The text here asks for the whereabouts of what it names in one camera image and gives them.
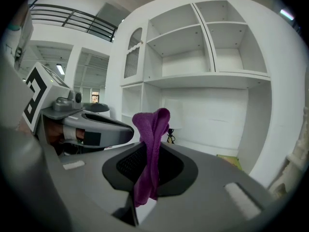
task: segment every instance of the fluorescent light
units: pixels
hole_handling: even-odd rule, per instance
[[[61,75],[64,75],[64,72],[63,72],[63,69],[62,69],[62,65],[61,65],[61,64],[56,64],[56,66],[57,66],[57,68],[58,68],[60,74],[61,74]]]
[[[291,14],[287,13],[285,10],[280,10],[280,13],[283,14],[288,19],[290,19],[291,21],[294,20],[294,17]]]

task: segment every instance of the purple towel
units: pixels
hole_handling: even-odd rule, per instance
[[[140,141],[147,146],[147,165],[134,186],[134,205],[146,204],[148,198],[157,200],[159,185],[159,149],[161,137],[169,129],[169,110],[160,108],[154,113],[139,113],[132,118],[140,132]]]

